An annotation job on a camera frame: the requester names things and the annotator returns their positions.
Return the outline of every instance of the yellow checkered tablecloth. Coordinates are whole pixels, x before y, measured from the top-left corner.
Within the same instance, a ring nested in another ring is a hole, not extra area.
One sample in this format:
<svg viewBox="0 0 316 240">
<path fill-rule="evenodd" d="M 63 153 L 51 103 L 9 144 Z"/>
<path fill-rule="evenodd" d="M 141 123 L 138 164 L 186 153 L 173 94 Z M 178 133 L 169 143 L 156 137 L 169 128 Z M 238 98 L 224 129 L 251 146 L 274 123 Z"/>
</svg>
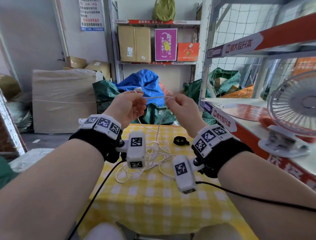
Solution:
<svg viewBox="0 0 316 240">
<path fill-rule="evenodd" d="M 146 126 L 154 130 L 158 128 L 157 125 Z M 122 139 L 128 139 L 132 131 L 145 132 L 146 143 L 156 140 L 156 132 L 140 124 L 131 124 L 126 128 Z M 186 155 L 189 159 L 195 157 L 191 146 L 173 144 L 175 136 L 184 136 L 192 143 L 193 139 L 184 128 L 161 126 L 159 131 L 164 140 L 169 142 L 173 154 Z M 108 162 L 104 164 L 89 201 L 114 165 Z M 144 171 L 137 179 L 120 184 L 115 180 L 115 174 L 121 166 L 122 164 L 105 182 L 81 223 L 78 230 L 81 237 L 101 222 L 120 222 L 139 234 L 151 235 L 192 233 L 204 226 L 230 223 L 238 229 L 244 240 L 257 239 L 224 191 L 200 184 L 196 192 L 182 194 L 178 191 L 175 180 L 164 176 L 158 167 Z M 171 160 L 161 165 L 161 170 L 173 176 Z M 208 178 L 198 172 L 195 177 L 197 181 L 219 184 L 217 179 Z"/>
</svg>

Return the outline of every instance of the blue tarp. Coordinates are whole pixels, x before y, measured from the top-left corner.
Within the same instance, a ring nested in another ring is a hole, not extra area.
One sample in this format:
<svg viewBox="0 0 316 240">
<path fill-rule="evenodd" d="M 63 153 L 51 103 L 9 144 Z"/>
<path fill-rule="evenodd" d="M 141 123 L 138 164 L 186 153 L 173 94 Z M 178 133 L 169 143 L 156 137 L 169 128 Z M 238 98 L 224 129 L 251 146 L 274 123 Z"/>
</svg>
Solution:
<svg viewBox="0 0 316 240">
<path fill-rule="evenodd" d="M 144 97 L 163 97 L 164 93 L 159 86 L 159 77 L 153 71 L 143 69 L 133 73 L 120 83 L 113 83 L 119 92 L 132 91 L 137 87 L 142 87 Z M 147 99 L 147 105 L 155 103 L 158 107 L 165 104 L 164 98 Z"/>
</svg>

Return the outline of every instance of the white plastic-wrapped package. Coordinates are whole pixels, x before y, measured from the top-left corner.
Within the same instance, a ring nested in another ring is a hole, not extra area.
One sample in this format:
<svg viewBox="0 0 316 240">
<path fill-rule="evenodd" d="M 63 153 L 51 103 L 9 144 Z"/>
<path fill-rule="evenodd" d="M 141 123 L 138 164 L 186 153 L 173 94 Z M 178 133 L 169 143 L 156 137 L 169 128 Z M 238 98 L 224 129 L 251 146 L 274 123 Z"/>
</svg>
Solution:
<svg viewBox="0 0 316 240">
<path fill-rule="evenodd" d="M 92 70 L 34 70 L 34 132 L 74 133 L 79 127 L 79 118 L 97 114 L 94 82 L 96 72 Z"/>
</svg>

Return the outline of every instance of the white fan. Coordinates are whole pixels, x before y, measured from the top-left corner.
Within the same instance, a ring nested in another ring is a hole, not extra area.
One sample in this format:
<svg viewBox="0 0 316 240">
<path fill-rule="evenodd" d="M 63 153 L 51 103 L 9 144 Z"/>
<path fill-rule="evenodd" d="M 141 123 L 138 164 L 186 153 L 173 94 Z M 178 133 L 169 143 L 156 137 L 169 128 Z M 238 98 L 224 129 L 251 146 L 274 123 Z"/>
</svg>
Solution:
<svg viewBox="0 0 316 240">
<path fill-rule="evenodd" d="M 258 145 L 281 157 L 308 155 L 309 144 L 297 138 L 316 136 L 316 71 L 296 75 L 283 82 L 268 100 L 269 138 Z"/>
</svg>

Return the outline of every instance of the floor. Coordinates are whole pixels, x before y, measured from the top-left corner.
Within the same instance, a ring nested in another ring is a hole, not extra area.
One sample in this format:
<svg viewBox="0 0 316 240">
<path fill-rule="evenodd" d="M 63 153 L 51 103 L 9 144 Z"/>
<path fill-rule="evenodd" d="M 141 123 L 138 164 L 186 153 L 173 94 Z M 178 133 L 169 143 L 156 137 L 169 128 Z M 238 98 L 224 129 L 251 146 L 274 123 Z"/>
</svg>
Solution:
<svg viewBox="0 0 316 240">
<path fill-rule="evenodd" d="M 34 148 L 57 148 L 63 143 L 65 143 L 69 139 L 71 134 L 51 134 L 50 135 L 50 134 L 25 133 L 25 134 L 21 134 L 21 136 L 27 149 L 31 150 Z M 122 224 L 118 223 L 118 226 L 123 230 L 126 236 L 126 240 L 134 240 L 136 236 L 136 232 L 128 229 Z M 151 236 L 151 237 L 155 239 L 165 239 L 165 240 L 190 240 L 191 239 L 190 234 L 179 234 L 179 235 L 170 235 L 170 236 Z M 72 240 L 79 240 L 78 234 L 75 234 L 72 237 Z"/>
</svg>

